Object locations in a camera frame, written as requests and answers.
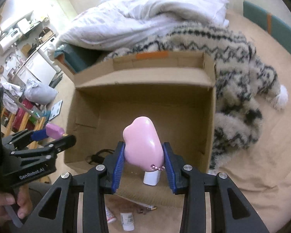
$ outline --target orange tape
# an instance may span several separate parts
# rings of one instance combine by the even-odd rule
[[[272,14],[267,13],[267,32],[269,35],[272,34]]]
[[[168,51],[145,52],[136,54],[137,60],[161,59],[168,57]]]

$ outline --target bed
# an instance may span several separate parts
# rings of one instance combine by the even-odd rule
[[[231,30],[242,31],[248,41],[254,42],[258,55],[263,62],[277,70],[281,84],[286,86],[289,93],[288,105],[282,112],[273,109],[264,99],[257,99],[264,118],[260,140],[248,150],[239,151],[221,169],[241,189],[269,231],[277,232],[291,220],[291,54],[267,32],[243,16],[228,11],[226,18],[230,21]],[[64,98],[65,101],[61,115],[52,122],[64,127],[73,91],[73,83],[68,77],[64,77],[58,91],[56,100]],[[60,156],[58,171],[52,174],[52,181],[69,170],[62,159],[63,156]],[[118,218],[119,203],[125,201],[118,197],[106,198],[106,204]],[[181,209],[164,207],[146,215],[136,214],[135,229],[137,232],[179,232],[181,214]],[[120,220],[109,225],[109,230],[111,233],[122,232]]]

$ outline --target pink keychain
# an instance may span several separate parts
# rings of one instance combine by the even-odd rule
[[[145,171],[144,183],[156,185],[164,168],[164,152],[150,118],[141,116],[123,131],[125,160]]]

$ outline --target white blanket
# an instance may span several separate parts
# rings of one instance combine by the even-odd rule
[[[61,43],[113,51],[131,47],[150,35],[165,35],[185,20],[227,26],[228,0],[101,0],[78,15],[49,48]]]

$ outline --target patterned blanket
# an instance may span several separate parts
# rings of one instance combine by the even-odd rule
[[[238,149],[247,149],[261,135],[262,113],[255,100],[264,96],[277,109],[287,100],[275,69],[265,65],[256,48],[241,33],[186,22],[165,36],[151,36],[132,48],[120,48],[106,59],[140,52],[204,51],[216,63],[216,115],[210,173],[231,158]]]

